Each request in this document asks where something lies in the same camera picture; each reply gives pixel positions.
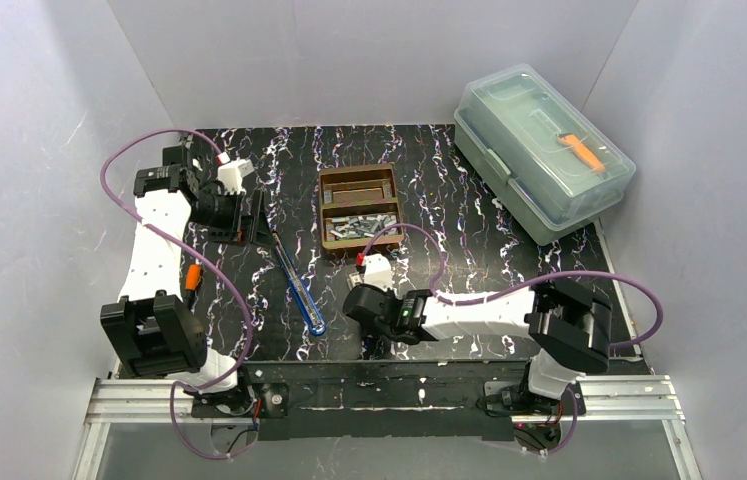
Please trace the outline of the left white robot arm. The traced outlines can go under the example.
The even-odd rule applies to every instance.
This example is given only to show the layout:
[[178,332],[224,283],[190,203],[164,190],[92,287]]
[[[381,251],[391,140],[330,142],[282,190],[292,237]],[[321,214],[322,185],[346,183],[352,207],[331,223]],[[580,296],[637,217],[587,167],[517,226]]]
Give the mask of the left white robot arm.
[[126,280],[117,301],[100,310],[103,330],[128,375],[169,378],[193,393],[210,394],[237,387],[239,364],[210,347],[207,328],[189,304],[199,279],[182,273],[182,257],[191,255],[203,268],[209,263],[184,243],[186,229],[204,226],[219,243],[271,243],[262,192],[254,192],[249,213],[241,211],[252,162],[225,153],[215,159],[217,176],[207,182],[182,146],[165,149],[162,165],[137,172],[128,210],[137,226]]

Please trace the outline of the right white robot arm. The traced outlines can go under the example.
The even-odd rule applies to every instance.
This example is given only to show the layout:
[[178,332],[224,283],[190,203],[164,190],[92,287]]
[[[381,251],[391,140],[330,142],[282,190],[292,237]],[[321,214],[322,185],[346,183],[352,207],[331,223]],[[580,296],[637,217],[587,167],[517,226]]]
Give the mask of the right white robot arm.
[[612,308],[601,294],[569,279],[539,282],[483,298],[440,300],[429,290],[399,297],[370,284],[354,286],[343,313],[368,333],[406,345],[457,336],[529,338],[539,350],[520,382],[479,400],[490,415],[553,412],[568,386],[608,370]]

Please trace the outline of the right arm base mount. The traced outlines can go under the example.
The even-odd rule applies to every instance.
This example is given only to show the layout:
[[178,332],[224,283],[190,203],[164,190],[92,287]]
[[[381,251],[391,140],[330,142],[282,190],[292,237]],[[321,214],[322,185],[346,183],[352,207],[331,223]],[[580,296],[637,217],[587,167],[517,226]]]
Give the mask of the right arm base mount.
[[502,386],[480,396],[475,407],[490,418],[529,417],[530,421],[514,422],[515,441],[526,453],[540,456],[564,447],[587,412],[577,383],[567,386],[560,399],[532,393],[525,382]]

